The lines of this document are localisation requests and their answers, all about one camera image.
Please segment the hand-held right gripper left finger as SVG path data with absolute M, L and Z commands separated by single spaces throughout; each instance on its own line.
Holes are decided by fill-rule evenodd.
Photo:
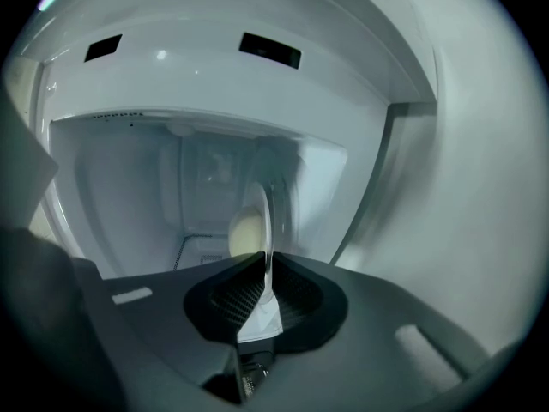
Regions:
M 184 296 L 184 312 L 198 333 L 209 342 L 229 347 L 220 373 L 202 387 L 229 403 L 246 401 L 237 335 L 264 290 L 266 255 L 263 252 L 227 258 L 195 268 L 208 275 Z

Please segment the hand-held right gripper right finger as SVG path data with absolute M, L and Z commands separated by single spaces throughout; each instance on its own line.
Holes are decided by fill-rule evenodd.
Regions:
M 276 252 L 273 290 L 282 332 L 274 339 L 277 354 L 298 354 L 321 348 L 347 318 L 348 299 L 331 279 L 328 264 Z

